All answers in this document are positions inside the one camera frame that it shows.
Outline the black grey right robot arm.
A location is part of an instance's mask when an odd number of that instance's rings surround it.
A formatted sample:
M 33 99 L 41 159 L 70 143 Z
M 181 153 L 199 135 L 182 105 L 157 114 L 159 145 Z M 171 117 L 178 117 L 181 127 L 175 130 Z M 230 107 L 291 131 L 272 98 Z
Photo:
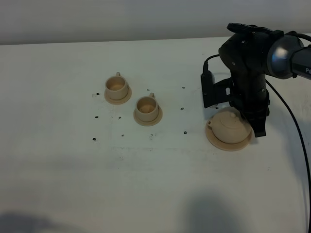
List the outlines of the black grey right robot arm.
M 233 35 L 219 48 L 219 56 L 231 74 L 229 103 L 250 124 L 255 137 L 265 136 L 270 103 L 266 76 L 310 79 L 311 48 L 302 40 L 311 38 L 240 23 L 229 23 L 227 29 Z

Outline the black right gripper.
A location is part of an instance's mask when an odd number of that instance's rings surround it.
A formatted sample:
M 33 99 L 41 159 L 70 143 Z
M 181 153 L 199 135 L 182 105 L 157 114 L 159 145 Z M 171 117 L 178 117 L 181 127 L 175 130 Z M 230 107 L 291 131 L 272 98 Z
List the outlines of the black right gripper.
M 230 78 L 213 85 L 217 95 L 226 95 L 227 101 L 242 112 L 255 137 L 266 136 L 270 100 L 265 81 L 265 75 L 258 72 L 232 72 Z

